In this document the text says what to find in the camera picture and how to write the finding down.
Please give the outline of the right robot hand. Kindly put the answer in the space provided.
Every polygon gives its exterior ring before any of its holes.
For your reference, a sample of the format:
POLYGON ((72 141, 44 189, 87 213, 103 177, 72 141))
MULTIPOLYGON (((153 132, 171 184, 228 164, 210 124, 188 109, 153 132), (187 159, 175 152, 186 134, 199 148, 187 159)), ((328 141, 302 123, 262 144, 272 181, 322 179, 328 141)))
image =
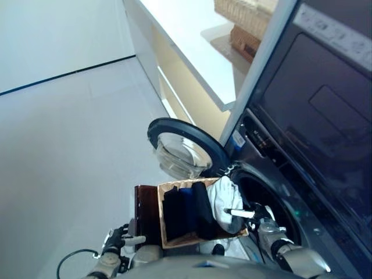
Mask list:
POLYGON ((239 217, 244 221, 252 221, 260 223, 261 219, 276 221, 274 213, 270 206, 264 206, 259 203, 252 203, 248 210, 245 209, 224 209, 224 213, 239 217))

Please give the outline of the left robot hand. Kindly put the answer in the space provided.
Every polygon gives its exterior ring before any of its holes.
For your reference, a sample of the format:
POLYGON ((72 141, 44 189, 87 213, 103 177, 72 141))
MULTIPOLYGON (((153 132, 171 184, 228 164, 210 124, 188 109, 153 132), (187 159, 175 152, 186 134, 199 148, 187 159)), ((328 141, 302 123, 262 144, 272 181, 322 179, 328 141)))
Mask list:
POLYGON ((112 253, 118 257, 127 258, 130 252, 125 251, 125 247, 135 247, 146 242, 146 236, 134 236, 131 234, 130 225, 123 224, 119 228, 111 229, 102 245, 100 257, 107 253, 112 253))

